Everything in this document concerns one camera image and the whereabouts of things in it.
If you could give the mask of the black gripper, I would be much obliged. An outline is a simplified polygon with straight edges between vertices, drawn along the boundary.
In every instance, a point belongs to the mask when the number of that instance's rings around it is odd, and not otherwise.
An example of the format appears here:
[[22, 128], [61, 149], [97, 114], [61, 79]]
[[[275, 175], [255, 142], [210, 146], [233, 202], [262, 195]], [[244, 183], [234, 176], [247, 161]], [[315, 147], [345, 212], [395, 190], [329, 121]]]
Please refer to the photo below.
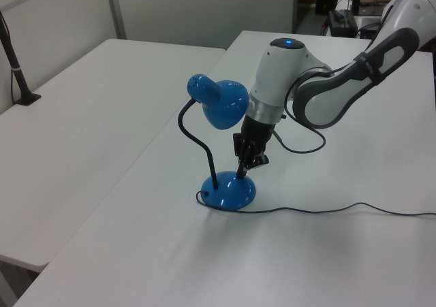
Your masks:
[[265, 150], [274, 129], [274, 125], [258, 122], [249, 116], [244, 117], [240, 133], [233, 135], [234, 152], [239, 162], [237, 178], [246, 176], [245, 166], [256, 168], [269, 164]]

